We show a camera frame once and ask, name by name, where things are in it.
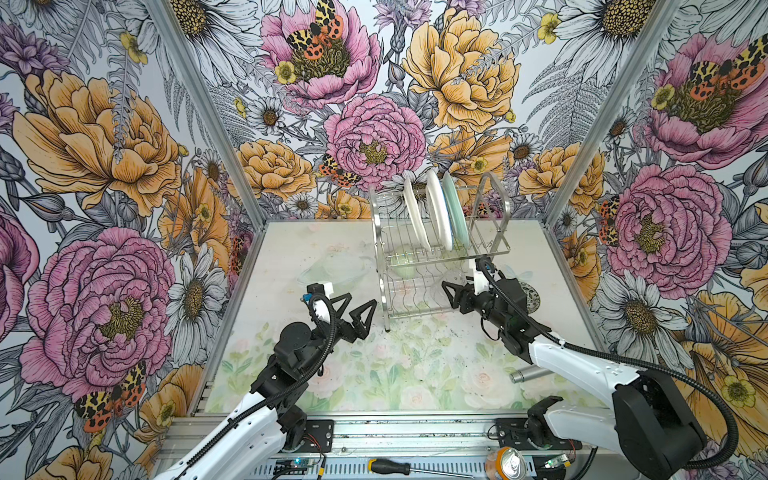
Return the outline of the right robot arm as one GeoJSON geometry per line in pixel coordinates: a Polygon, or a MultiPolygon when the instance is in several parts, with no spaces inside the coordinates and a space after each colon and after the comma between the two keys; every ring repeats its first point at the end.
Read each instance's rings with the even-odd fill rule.
{"type": "Polygon", "coordinates": [[[649,479],[669,479],[705,448],[707,440],[671,376],[648,367],[569,349],[549,328],[525,319],[527,297],[516,279],[478,292],[472,283],[445,281],[450,306],[477,313],[498,330],[512,355],[566,378],[601,402],[577,407],[550,395],[528,410],[522,432],[537,447],[574,440],[622,454],[649,479]]]}

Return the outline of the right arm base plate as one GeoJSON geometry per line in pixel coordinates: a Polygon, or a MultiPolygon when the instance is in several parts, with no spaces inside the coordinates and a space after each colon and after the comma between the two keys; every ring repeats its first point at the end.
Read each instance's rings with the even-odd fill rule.
{"type": "Polygon", "coordinates": [[[583,448],[580,441],[558,438],[544,424],[522,417],[495,419],[486,431],[486,437],[496,441],[500,447],[513,447],[517,450],[578,451],[583,448]]]}

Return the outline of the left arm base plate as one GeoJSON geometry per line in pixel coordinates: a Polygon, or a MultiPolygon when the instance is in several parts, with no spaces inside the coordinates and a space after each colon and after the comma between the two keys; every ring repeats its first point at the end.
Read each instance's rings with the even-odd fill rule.
{"type": "Polygon", "coordinates": [[[335,422],[328,419],[308,419],[292,427],[287,434],[284,452],[330,453],[334,440],[335,422]]]}

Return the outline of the steel two-tier dish rack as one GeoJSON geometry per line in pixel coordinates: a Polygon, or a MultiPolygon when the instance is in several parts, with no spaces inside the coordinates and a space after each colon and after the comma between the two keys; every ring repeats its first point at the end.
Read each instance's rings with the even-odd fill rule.
{"type": "MultiPolygon", "coordinates": [[[[499,179],[492,173],[485,173],[477,184],[463,185],[457,178],[452,178],[464,211],[470,242],[478,251],[476,258],[509,253],[511,247],[505,233],[512,203],[499,179]]],[[[398,190],[369,191],[383,328],[387,332],[397,320],[449,311],[450,303],[441,282],[464,284],[472,276],[470,260],[458,261],[452,257],[452,251],[445,251],[440,245],[430,217],[426,183],[420,187],[413,185],[413,190],[430,250],[425,250],[417,240],[403,190],[404,185],[398,190]],[[415,256],[419,273],[418,277],[410,280],[399,278],[390,270],[391,257],[395,253],[406,252],[415,256]]]]}

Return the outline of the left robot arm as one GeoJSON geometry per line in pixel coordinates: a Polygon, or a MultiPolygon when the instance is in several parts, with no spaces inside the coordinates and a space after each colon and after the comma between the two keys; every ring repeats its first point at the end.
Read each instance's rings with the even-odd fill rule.
{"type": "Polygon", "coordinates": [[[158,479],[241,479],[281,450],[293,450],[306,432],[306,413],[296,403],[336,344],[370,334],[377,301],[347,310],[352,295],[335,298],[312,284],[302,297],[311,322],[286,325],[265,368],[237,407],[158,479]]]}

